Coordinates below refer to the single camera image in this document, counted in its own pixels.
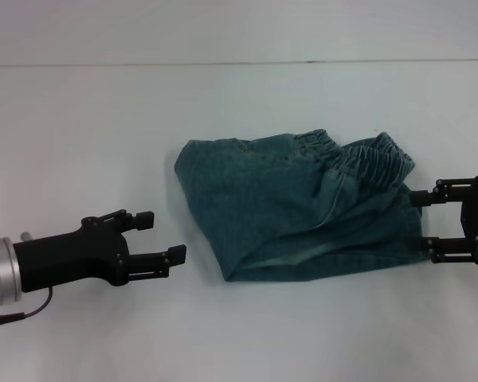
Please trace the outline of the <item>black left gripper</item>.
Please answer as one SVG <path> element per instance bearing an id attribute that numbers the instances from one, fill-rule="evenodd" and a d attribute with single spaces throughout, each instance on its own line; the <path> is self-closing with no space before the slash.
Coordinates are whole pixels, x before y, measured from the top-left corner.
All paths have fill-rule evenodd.
<path id="1" fill-rule="evenodd" d="M 172 267 L 186 262 L 186 245 L 129 255 L 122 236 L 131 230 L 152 229 L 154 222 L 152 211 L 133 215 L 121 209 L 99 219 L 85 218 L 75 232 L 16 243 L 22 292 L 87 278 L 103 279 L 114 287 L 128 279 L 167 278 Z"/>

